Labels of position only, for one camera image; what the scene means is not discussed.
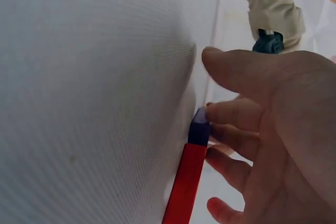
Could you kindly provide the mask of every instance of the textured fabric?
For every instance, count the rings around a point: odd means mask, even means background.
[[[160,223],[217,0],[0,3],[0,223]]]
[[[248,0],[249,21],[255,40],[258,29],[277,31],[283,35],[284,52],[299,48],[305,32],[303,15],[293,0]]]

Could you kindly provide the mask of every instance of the person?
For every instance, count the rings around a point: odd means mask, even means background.
[[[245,209],[211,198],[211,215],[223,224],[336,223],[336,64],[306,51],[211,47],[202,59],[219,85],[240,94],[206,107],[218,144],[206,160],[242,193]]]

